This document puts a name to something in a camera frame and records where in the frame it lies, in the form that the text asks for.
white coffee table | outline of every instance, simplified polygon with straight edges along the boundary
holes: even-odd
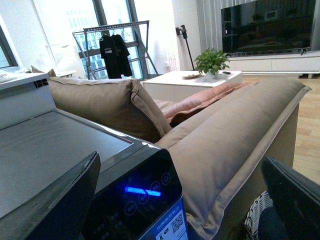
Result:
[[[184,78],[198,71],[171,71],[143,82],[144,88],[153,99],[180,102],[202,90],[216,87],[223,83],[242,83],[241,71],[228,71],[230,74],[219,72],[217,79],[207,79],[205,74],[196,78]]]

flat screen tv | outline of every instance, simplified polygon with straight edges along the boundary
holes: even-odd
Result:
[[[256,0],[221,10],[223,51],[298,53],[311,43],[316,0]]]

control panel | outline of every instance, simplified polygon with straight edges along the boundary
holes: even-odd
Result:
[[[171,157],[160,149],[96,193],[82,235],[86,240],[138,239],[181,196]]]

woven basket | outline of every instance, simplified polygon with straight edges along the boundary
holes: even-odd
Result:
[[[253,204],[250,207],[250,210],[246,216],[244,224],[246,225],[246,229],[251,234],[251,238],[249,236],[246,237],[246,240],[258,240],[258,226],[259,226],[259,218],[262,211],[268,207],[272,207],[273,202],[269,197],[268,191],[264,191],[259,197],[257,197]]]

wooden floor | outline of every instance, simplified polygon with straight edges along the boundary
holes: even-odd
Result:
[[[261,79],[243,78],[243,82]],[[293,168],[320,185],[320,76],[298,80],[312,90],[300,102]]]

